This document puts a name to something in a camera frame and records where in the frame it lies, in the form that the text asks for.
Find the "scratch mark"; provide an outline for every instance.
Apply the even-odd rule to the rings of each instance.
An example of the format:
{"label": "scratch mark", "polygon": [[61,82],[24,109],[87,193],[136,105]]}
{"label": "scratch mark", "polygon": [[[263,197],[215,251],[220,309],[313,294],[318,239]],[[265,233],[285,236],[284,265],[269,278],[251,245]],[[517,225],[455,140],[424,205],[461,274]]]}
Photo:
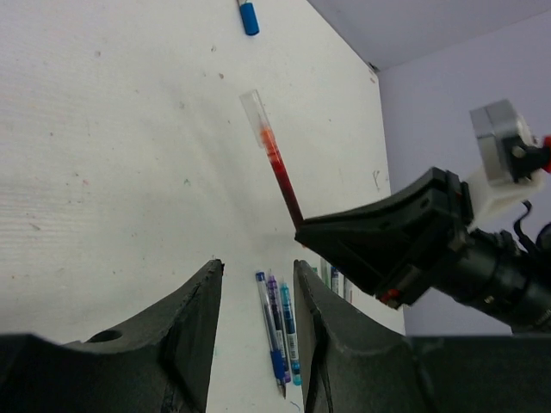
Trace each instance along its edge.
{"label": "scratch mark", "polygon": [[296,407],[300,411],[300,406],[295,402],[290,402],[294,407]]}
{"label": "scratch mark", "polygon": [[377,178],[379,177],[379,174],[381,172],[379,170],[374,170],[373,171],[373,180],[375,181],[375,186],[377,187],[377,192],[380,192],[381,191],[381,188],[379,187],[379,183],[377,182]]}

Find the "transparent pen cap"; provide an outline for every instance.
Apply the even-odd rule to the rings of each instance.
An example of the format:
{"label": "transparent pen cap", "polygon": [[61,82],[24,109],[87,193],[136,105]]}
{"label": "transparent pen cap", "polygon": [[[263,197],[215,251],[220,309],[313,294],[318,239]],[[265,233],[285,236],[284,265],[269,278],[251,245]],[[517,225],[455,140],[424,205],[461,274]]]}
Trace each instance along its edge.
{"label": "transparent pen cap", "polygon": [[244,93],[239,97],[243,108],[247,113],[247,118],[251,123],[252,131],[255,133],[258,145],[264,148],[263,136],[267,131],[271,131],[271,126],[268,122],[268,116],[264,111],[264,106],[260,100],[260,95],[256,89]]}

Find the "purple pen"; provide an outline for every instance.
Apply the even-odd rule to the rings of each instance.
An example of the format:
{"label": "purple pen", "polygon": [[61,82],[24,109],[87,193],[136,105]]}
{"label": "purple pen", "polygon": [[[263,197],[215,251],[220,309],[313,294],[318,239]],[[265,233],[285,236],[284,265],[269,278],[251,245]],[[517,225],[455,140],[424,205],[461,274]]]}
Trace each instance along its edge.
{"label": "purple pen", "polygon": [[269,306],[274,315],[275,333],[277,334],[277,343],[283,356],[283,367],[285,368],[285,382],[291,381],[291,372],[289,372],[289,358],[287,348],[285,346],[285,330],[283,326],[282,302],[279,297],[279,288],[277,280],[273,275],[268,277],[268,298]]}

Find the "tabletop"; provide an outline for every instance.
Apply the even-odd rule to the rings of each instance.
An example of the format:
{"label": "tabletop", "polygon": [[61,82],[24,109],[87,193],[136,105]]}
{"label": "tabletop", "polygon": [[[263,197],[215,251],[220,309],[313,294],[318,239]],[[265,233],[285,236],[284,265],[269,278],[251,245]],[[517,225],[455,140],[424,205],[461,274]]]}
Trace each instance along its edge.
{"label": "tabletop", "polygon": [[312,217],[390,193],[377,76],[306,0],[256,1],[255,37],[229,0],[0,7],[0,331],[86,340],[217,257],[208,410],[300,411],[299,387],[277,393],[254,270],[290,280],[319,258],[238,97],[258,89]]}

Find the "bolt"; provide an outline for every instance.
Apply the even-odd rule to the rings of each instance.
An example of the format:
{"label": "bolt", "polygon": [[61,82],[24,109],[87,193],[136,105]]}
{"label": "bolt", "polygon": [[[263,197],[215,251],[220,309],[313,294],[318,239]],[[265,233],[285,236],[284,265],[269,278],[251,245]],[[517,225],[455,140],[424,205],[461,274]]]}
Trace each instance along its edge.
{"label": "bolt", "polygon": [[521,148],[520,146],[515,146],[513,147],[513,149],[511,150],[511,153],[513,154],[513,157],[525,157],[526,156],[526,151]]}

